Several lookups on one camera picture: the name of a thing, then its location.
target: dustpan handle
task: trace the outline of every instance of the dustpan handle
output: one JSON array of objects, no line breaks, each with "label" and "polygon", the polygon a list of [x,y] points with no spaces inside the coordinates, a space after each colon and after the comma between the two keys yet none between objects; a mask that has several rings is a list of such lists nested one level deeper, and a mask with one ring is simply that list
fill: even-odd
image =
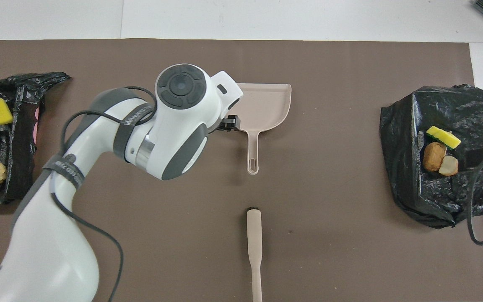
[{"label": "dustpan handle", "polygon": [[247,172],[251,175],[258,173],[258,131],[247,132]]}]

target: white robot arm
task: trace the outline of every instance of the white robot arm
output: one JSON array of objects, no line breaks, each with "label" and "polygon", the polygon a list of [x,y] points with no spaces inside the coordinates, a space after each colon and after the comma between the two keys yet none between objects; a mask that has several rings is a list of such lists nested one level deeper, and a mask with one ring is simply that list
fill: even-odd
[{"label": "white robot arm", "polygon": [[208,133],[243,96],[224,71],[210,77],[189,64],[162,71],[155,88],[157,108],[128,88],[102,92],[90,109],[104,116],[86,115],[46,164],[15,214],[0,266],[0,302],[92,301],[99,281],[96,257],[60,206],[71,211],[75,191],[106,151],[160,180],[185,173]]}]

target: black trash bag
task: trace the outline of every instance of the black trash bag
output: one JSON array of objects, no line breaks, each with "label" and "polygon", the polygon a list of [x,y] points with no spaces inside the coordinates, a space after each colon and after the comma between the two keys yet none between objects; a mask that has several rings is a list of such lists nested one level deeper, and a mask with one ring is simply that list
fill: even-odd
[{"label": "black trash bag", "polygon": [[[465,151],[483,147],[483,90],[466,84],[426,86],[381,109],[379,133],[395,203],[424,225],[454,227],[467,218],[464,206],[472,172],[460,168],[447,177],[424,169],[424,146],[434,141],[425,134],[431,126],[451,131],[462,141],[447,152],[461,167]],[[483,215],[483,172],[473,200],[473,216]]]},{"label": "black trash bag", "polygon": [[21,74],[0,80],[0,98],[13,115],[12,124],[0,125],[0,163],[7,179],[0,184],[0,204],[22,199],[33,184],[33,130],[44,110],[44,94],[70,77],[62,72]]}]

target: beige dustpan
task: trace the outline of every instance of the beige dustpan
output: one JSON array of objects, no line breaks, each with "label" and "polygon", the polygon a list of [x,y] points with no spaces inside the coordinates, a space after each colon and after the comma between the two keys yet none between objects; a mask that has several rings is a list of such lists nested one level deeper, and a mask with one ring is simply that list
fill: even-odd
[{"label": "beige dustpan", "polygon": [[258,173],[258,135],[278,126],[288,115],[290,84],[238,84],[244,96],[228,112],[240,118],[240,130],[247,132],[247,171]]}]

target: beige brush handle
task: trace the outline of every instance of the beige brush handle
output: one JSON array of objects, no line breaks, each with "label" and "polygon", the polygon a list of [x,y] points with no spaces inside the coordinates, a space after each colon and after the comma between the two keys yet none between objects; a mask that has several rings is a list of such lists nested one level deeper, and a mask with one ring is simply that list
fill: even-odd
[{"label": "beige brush handle", "polygon": [[247,211],[247,248],[253,277],[253,302],[262,302],[262,215],[259,210]]},{"label": "beige brush handle", "polygon": [[247,132],[247,172],[251,175],[258,173],[258,131]]}]

